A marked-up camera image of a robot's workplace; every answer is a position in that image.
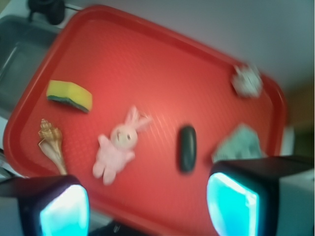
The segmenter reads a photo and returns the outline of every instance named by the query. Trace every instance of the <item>black object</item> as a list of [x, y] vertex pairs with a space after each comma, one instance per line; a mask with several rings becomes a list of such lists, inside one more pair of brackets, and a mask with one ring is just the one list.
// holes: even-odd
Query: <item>black object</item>
[[314, 167], [312, 158], [268, 157], [253, 160], [219, 161], [211, 175], [225, 173], [259, 195], [257, 235], [276, 235], [279, 216], [279, 179]]
[[48, 22], [52, 25], [58, 25], [64, 19], [64, 0], [28, 0], [28, 6], [31, 10], [30, 22], [35, 12], [46, 15]]
[[80, 184], [74, 176], [15, 177], [1, 182], [0, 196], [18, 199], [24, 235], [42, 235], [40, 212], [63, 191]]
[[180, 167], [182, 172], [191, 172], [196, 163], [196, 131], [188, 125], [180, 130]]
[[119, 222], [112, 221], [107, 226], [94, 230], [89, 236], [148, 236]]

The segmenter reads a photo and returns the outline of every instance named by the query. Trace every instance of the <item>cyan light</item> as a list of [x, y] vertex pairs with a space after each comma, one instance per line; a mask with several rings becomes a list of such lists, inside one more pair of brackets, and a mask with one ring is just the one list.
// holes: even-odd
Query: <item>cyan light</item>
[[257, 193], [223, 173], [214, 173], [207, 185], [207, 202], [213, 226], [219, 235], [257, 235]]
[[44, 236], [86, 236], [89, 228], [89, 199], [81, 185], [72, 185], [40, 212]]

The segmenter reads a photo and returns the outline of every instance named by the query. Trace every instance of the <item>red tray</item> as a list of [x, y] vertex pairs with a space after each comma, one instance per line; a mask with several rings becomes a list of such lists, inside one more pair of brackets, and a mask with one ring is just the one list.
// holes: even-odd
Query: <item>red tray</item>
[[[25, 90], [5, 131], [5, 155], [23, 175], [58, 174], [38, 147], [40, 121], [48, 119], [62, 130], [66, 167], [94, 209], [150, 233], [214, 235], [206, 203], [211, 153], [246, 123], [264, 152], [279, 154], [286, 115], [280, 88], [265, 75], [258, 99], [237, 97], [230, 82], [234, 65], [241, 63], [144, 19], [106, 6], [87, 8], [61, 32]], [[86, 88], [92, 111], [48, 101], [49, 80]], [[131, 105], [154, 122], [139, 134], [136, 158], [104, 186], [92, 174], [97, 136], [109, 135]], [[190, 175], [176, 161], [177, 134], [187, 123], [197, 133]]]

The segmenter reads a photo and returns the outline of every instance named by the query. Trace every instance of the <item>gray-green crumpled object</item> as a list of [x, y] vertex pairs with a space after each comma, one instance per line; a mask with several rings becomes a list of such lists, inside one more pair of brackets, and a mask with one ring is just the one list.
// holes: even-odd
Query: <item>gray-green crumpled object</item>
[[255, 131], [245, 124], [240, 124], [225, 139], [212, 155], [213, 163], [222, 160], [241, 160], [262, 158], [259, 138]]

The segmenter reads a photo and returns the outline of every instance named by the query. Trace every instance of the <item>conch shell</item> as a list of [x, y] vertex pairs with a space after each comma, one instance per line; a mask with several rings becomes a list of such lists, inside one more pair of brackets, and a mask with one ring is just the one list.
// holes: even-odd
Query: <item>conch shell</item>
[[40, 131], [38, 132], [40, 138], [39, 147], [42, 152], [51, 159], [57, 166], [60, 174], [66, 175], [63, 153], [62, 153], [62, 139], [63, 135], [61, 131], [54, 127], [46, 119], [41, 120]]

